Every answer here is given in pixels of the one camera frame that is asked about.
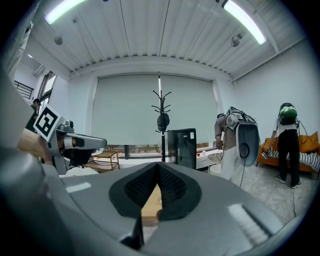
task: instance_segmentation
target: black pants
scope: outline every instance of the black pants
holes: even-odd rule
[[[287,155],[290,155],[291,186],[299,182],[299,138],[295,129],[283,131],[278,140],[280,177],[287,177]]]

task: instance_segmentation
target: ceiling beam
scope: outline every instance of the ceiling beam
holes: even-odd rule
[[[32,35],[29,36],[25,52],[30,54],[36,61],[51,70],[57,76],[69,81],[71,71],[65,67],[56,57],[48,52]]]
[[[213,80],[224,78],[231,80],[231,76],[214,67],[190,60],[161,57],[161,56],[132,56],[106,60],[95,63],[71,74],[71,79],[79,75],[94,73],[97,77],[133,74],[133,73],[166,73],[181,76]]]
[[[247,0],[234,0],[237,5],[239,5],[256,23],[258,28],[261,30],[262,34],[265,36],[265,38],[270,42],[272,45],[274,51],[276,54],[280,53],[278,44],[269,29],[268,25],[264,21],[264,19],[261,17],[259,12],[252,6],[252,4]]]

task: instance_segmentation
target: roller blind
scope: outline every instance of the roller blind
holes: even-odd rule
[[[124,75],[98,81],[93,107],[92,135],[109,145],[159,144],[159,91],[156,74]]]
[[[169,94],[165,106],[170,124],[167,130],[196,129],[196,142],[215,141],[215,121],[218,115],[212,82],[194,78],[161,75],[162,93]]]

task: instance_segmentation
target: ceiling light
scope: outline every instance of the ceiling light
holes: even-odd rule
[[[229,0],[222,7],[232,14],[237,20],[239,20],[254,36],[254,38],[258,41],[260,45],[266,42],[266,38],[261,33],[260,29],[256,25],[256,23],[250,18],[250,16],[241,9],[236,3]]]
[[[62,14],[83,1],[84,0],[64,0],[63,2],[59,3],[52,11],[50,11],[47,16],[45,16],[46,22],[51,25]]]

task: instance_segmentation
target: railing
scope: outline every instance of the railing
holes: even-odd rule
[[[34,90],[33,88],[31,88],[23,83],[20,83],[18,81],[14,81],[13,84],[16,87],[16,89],[18,90],[18,92],[21,94],[22,97],[30,100],[31,95],[32,95],[32,91]]]

